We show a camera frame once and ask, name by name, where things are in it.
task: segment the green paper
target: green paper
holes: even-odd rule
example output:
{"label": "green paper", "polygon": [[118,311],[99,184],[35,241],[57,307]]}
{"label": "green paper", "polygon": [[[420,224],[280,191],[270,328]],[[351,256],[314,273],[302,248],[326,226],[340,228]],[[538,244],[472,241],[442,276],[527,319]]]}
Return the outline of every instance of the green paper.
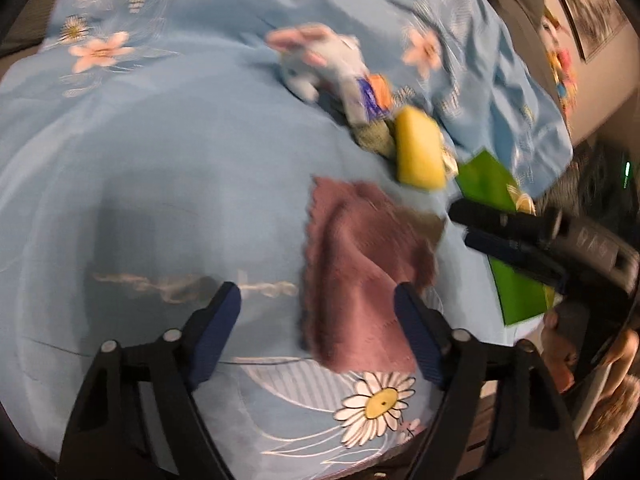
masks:
{"label": "green paper", "polygon": [[[462,194],[504,211],[516,211],[507,185],[518,187],[511,173],[489,152],[483,151],[460,165],[457,177]],[[489,258],[505,325],[544,314],[547,310],[546,287],[517,273],[513,267]]]}

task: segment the pink cloth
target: pink cloth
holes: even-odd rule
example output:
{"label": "pink cloth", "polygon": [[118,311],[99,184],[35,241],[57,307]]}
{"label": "pink cloth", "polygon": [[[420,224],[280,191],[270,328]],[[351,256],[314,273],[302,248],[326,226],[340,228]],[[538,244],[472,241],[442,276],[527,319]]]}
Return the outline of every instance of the pink cloth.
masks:
{"label": "pink cloth", "polygon": [[305,335],[314,358],[336,373],[415,371],[394,314],[394,290],[433,285],[430,243],[373,184],[317,178],[308,226]]}

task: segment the picture frame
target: picture frame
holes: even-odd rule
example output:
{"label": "picture frame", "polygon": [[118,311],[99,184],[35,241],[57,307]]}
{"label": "picture frame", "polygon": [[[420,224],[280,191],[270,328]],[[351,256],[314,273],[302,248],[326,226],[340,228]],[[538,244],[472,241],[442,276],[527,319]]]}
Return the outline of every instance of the picture frame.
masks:
{"label": "picture frame", "polygon": [[616,0],[560,0],[580,57],[589,62],[628,23]]}

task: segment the sponge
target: sponge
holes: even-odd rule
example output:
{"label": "sponge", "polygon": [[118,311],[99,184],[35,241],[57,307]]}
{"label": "sponge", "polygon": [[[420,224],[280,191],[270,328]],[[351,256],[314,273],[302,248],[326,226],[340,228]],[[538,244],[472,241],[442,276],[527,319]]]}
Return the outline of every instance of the sponge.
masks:
{"label": "sponge", "polygon": [[428,191],[447,185],[442,160],[442,134],[426,113],[405,106],[396,115],[398,180]]}

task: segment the peach flower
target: peach flower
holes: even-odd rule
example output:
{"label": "peach flower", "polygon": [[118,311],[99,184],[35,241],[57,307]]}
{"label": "peach flower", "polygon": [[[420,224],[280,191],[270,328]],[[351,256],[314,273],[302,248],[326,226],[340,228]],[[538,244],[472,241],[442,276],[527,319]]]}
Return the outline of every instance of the peach flower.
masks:
{"label": "peach flower", "polygon": [[116,56],[123,56],[133,52],[133,47],[122,46],[129,39],[127,32],[116,32],[107,41],[93,39],[84,46],[74,45],[69,47],[69,54],[78,56],[73,67],[73,73],[84,72],[92,66],[113,66],[118,61]]}
{"label": "peach flower", "polygon": [[402,61],[407,65],[415,65],[420,76],[427,79],[431,70],[437,70],[442,66],[438,37],[432,30],[421,33],[412,28],[409,30],[409,40],[412,46],[404,52]]}

